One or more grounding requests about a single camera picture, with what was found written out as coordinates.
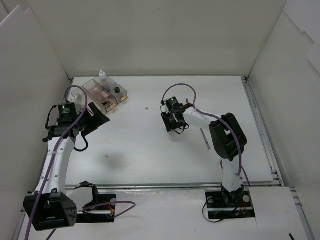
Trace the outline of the clear ribbed bottle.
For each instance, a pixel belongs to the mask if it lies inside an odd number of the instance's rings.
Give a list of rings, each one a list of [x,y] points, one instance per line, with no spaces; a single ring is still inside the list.
[[[116,88],[116,83],[114,81],[108,81],[107,82],[107,88],[106,90],[111,93],[114,94],[115,93],[115,88]]]

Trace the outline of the pink-brown eyeshadow palette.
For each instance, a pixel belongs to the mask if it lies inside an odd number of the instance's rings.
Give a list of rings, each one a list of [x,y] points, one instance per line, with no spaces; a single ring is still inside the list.
[[[99,100],[101,102],[105,99],[103,92],[97,87],[92,87],[90,92],[97,100]]]

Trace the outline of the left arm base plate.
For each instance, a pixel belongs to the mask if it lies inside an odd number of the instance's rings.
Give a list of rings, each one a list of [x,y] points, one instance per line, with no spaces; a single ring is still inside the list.
[[[102,193],[95,202],[90,202],[87,205],[93,206],[98,204],[105,204],[117,200],[117,195],[114,193]],[[97,224],[97,223],[113,223],[115,221],[116,206],[103,205],[86,210],[85,212],[79,211],[77,213],[77,224]]]

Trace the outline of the brown eyeshadow palette silver frame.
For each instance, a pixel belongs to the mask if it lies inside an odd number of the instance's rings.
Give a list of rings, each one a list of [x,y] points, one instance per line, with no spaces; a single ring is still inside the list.
[[[112,95],[107,94],[106,92],[100,93],[99,101],[105,107],[107,112],[109,112],[117,106],[116,99]]]

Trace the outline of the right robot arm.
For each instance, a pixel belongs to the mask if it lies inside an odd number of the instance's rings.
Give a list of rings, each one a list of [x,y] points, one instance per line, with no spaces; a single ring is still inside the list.
[[[235,205],[244,193],[242,154],[248,143],[236,117],[232,113],[207,113],[191,103],[180,103],[176,97],[162,100],[161,105],[165,107],[161,118],[168,132],[182,134],[191,125],[209,131],[213,148],[222,159],[221,200],[227,206]]]

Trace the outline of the aluminium right rail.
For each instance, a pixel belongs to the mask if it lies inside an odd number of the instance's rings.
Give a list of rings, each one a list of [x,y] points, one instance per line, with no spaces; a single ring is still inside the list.
[[[241,76],[241,81],[245,90],[245,93],[247,95],[249,105],[253,114],[253,118],[255,120],[255,124],[257,126],[260,139],[262,141],[262,145],[266,154],[266,158],[269,162],[270,166],[270,172],[272,175],[272,182],[263,184],[263,186],[267,187],[285,187],[285,183],[282,178],[282,174],[279,169],[279,165],[277,162],[277,159],[275,157],[267,130],[265,128],[261,112],[258,107],[257,100],[255,98],[254,92],[252,87],[250,86],[250,83],[248,82],[248,78],[245,76]]]

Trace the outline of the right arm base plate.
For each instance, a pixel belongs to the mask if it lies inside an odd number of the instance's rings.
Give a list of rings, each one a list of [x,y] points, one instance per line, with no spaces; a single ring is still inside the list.
[[[202,207],[203,217],[212,223],[225,220],[255,218],[252,198],[249,191],[245,191],[239,200],[227,204],[220,191],[205,192],[205,204]]]

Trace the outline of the clear acrylic organizer box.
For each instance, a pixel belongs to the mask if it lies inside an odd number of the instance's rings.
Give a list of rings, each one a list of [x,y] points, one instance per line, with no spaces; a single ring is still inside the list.
[[[93,114],[89,106],[91,103],[106,115],[128,98],[127,91],[109,77],[104,81],[101,81],[99,77],[94,77],[81,87],[86,92],[87,109],[91,114]]]

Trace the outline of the small clear bottle black cap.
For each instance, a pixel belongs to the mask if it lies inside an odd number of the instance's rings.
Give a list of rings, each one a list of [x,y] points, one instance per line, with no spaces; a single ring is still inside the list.
[[[121,93],[121,89],[119,87],[114,88],[115,96],[118,96]]]

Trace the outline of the grey eyeliner pencil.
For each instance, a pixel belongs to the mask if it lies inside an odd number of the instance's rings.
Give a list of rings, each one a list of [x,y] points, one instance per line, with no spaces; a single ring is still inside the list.
[[[206,137],[206,135],[205,135],[204,130],[201,128],[201,129],[200,129],[200,131],[201,131],[201,134],[202,134],[202,136],[203,136],[203,138],[204,138],[204,141],[205,141],[205,144],[206,144],[206,146],[207,146],[208,150],[211,150],[211,147],[210,147],[209,141],[208,141],[208,139],[207,139],[207,137]]]

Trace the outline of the aluminium front rail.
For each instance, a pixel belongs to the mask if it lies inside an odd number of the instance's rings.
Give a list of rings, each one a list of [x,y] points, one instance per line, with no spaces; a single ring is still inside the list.
[[[97,185],[99,190],[169,190],[169,189],[207,189],[207,188],[220,188],[221,183],[181,183],[181,184],[147,184],[147,185]],[[281,183],[279,180],[275,180],[272,182],[258,182],[251,183],[251,187],[281,187]],[[66,190],[74,190],[76,188],[75,185],[67,185]]]

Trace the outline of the aluminium rail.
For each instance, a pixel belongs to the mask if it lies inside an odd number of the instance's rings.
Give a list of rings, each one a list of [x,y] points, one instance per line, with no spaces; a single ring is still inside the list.
[[[245,90],[245,93],[247,95],[249,105],[253,114],[253,118],[255,120],[255,124],[257,126],[260,139],[262,141],[262,145],[266,154],[266,158],[269,162],[270,166],[270,172],[272,175],[272,182],[263,184],[263,186],[267,187],[285,187],[285,183],[282,178],[282,174],[279,169],[279,165],[277,162],[277,159],[275,157],[267,130],[265,128],[261,112],[258,107],[257,100],[255,98],[254,92],[252,87],[250,86],[250,83],[248,82],[248,78],[245,76],[241,76],[241,81]]]
[[[181,184],[147,184],[147,185],[97,185],[99,190],[169,190],[169,189],[207,189],[207,188],[220,188],[221,183],[181,183]],[[251,183],[251,187],[281,187],[281,183],[279,180],[275,180],[272,182],[258,182]],[[66,190],[74,190],[76,188],[75,185],[67,185]]]

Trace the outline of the pink blue white bottle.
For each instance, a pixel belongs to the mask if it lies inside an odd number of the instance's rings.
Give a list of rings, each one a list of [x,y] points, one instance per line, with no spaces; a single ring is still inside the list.
[[[108,76],[106,75],[106,73],[103,70],[100,70],[98,73],[98,77],[99,77],[99,80],[100,80],[102,87],[104,89],[106,89],[107,91],[109,91],[110,85],[109,85],[109,80],[108,80]]]

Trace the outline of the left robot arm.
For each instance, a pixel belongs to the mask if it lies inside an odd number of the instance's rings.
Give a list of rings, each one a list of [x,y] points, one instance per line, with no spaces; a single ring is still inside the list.
[[[24,198],[23,207],[36,231],[67,228],[77,220],[76,203],[66,195],[66,176],[77,136],[86,137],[109,122],[91,102],[87,108],[68,102],[59,104],[56,125],[46,126],[47,156],[35,191]]]

